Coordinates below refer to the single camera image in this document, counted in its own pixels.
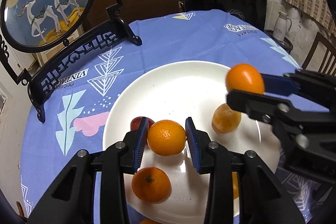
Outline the orange tangerine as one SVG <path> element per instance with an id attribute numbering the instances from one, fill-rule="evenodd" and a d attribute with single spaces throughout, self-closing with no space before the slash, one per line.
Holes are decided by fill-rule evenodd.
<path id="1" fill-rule="evenodd" d="M 135 173 L 131 181 L 131 188 L 140 200 L 159 203 L 170 195 L 171 182 L 163 170 L 156 167 L 146 167 Z"/>
<path id="2" fill-rule="evenodd" d="M 186 132 L 185 129 L 175 121 L 158 121 L 150 127 L 147 142 L 150 149 L 157 155 L 174 156 L 184 150 Z"/>
<path id="3" fill-rule="evenodd" d="M 143 219 L 139 224 L 160 224 L 160 223 L 152 219 L 146 218 Z"/>
<path id="4" fill-rule="evenodd" d="M 239 184 L 238 184 L 238 175 L 236 172 L 232 172 L 232 187 L 233 187 L 233 199 L 239 197 Z"/>
<path id="5" fill-rule="evenodd" d="M 261 74 L 249 64 L 238 64 L 228 71 L 226 88 L 228 92 L 232 90 L 256 94 L 264 94 L 265 92 L 265 84 Z"/>

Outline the wooden chair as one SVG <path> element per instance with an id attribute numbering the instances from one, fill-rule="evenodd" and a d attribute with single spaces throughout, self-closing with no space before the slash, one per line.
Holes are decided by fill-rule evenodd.
<path id="1" fill-rule="evenodd" d="M 305 58 L 303 69 L 335 76 L 335 37 L 331 41 L 318 32 Z"/>

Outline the small round side table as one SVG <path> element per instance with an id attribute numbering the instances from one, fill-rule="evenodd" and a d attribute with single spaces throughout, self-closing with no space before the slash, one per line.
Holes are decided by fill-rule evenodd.
<path id="1" fill-rule="evenodd" d="M 283 41 L 280 41 L 273 37 L 272 30 L 264 30 L 264 33 L 267 34 L 270 38 L 272 38 L 280 47 L 282 47 L 287 53 L 291 53 L 293 50 L 293 44 L 288 38 L 284 38 Z"/>

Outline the tan round fruit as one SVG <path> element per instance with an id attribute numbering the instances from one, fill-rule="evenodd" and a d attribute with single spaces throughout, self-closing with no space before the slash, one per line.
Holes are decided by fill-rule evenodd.
<path id="1" fill-rule="evenodd" d="M 240 112 L 232 110 L 224 103 L 214 111 L 211 125 L 217 134 L 226 134 L 237 129 L 241 119 Z"/>

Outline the white thermos jug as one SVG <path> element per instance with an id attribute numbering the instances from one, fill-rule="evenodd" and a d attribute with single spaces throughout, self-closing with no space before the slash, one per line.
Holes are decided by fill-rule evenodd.
<path id="1" fill-rule="evenodd" d="M 279 11 L 278 18 L 276 20 L 272 36 L 279 42 L 283 42 L 286 33 L 290 31 L 292 26 L 292 21 L 288 17 L 288 14 Z"/>

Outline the blue patterned tablecloth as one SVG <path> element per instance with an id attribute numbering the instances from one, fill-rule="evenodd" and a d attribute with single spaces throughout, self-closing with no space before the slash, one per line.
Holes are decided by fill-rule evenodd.
<path id="1" fill-rule="evenodd" d="M 98 152 L 108 111 L 136 78 L 161 65 L 201 60 L 232 66 L 253 65 L 272 75 L 300 68 L 274 39 L 239 18 L 219 10 L 194 11 L 137 20 L 131 25 L 142 44 L 108 46 L 112 36 L 101 28 L 80 46 L 60 76 L 38 120 L 32 108 L 21 151 L 21 188 L 31 214 L 42 195 L 80 149 Z"/>

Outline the red apple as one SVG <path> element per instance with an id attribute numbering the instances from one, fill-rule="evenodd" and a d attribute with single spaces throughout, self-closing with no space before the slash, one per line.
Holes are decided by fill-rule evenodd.
<path id="1" fill-rule="evenodd" d="M 147 120 L 148 120 L 148 127 L 151 127 L 154 124 L 154 121 L 150 118 L 147 118 Z M 137 130 L 139 128 L 141 121 L 142 117 L 134 118 L 130 123 L 130 130 L 131 131 Z"/>

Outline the white round plate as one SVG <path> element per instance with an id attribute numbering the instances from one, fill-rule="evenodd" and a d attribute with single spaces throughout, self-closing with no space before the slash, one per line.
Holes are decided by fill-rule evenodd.
<path id="1" fill-rule="evenodd" d="M 155 68 L 134 80 L 117 98 L 106 120 L 102 146 L 121 141 L 134 118 L 155 123 L 141 168 L 162 171 L 170 194 L 159 202 L 137 197 L 133 176 L 125 175 L 126 201 L 145 217 L 159 223 L 202 223 L 205 218 L 210 177 L 193 167 L 186 137 L 186 120 L 232 152 L 255 151 L 270 170 L 280 159 L 280 142 L 267 124 L 243 114 L 227 133 L 212 126 L 215 110 L 226 102 L 225 78 L 229 67 L 209 61 L 180 61 Z"/>

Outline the round deer screen on stand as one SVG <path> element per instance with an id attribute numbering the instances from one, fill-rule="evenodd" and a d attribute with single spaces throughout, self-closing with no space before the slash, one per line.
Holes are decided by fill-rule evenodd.
<path id="1" fill-rule="evenodd" d="M 120 18 L 122 0 L 106 9 L 108 19 L 72 39 L 71 35 L 89 14 L 94 0 L 1 0 L 1 64 L 12 80 L 27 87 L 29 99 L 40 122 L 45 121 L 44 104 L 69 66 L 91 51 L 112 47 L 123 40 L 140 46 L 142 40 Z M 42 53 L 61 46 L 34 75 L 23 69 L 16 73 L 9 63 L 9 49 Z"/>

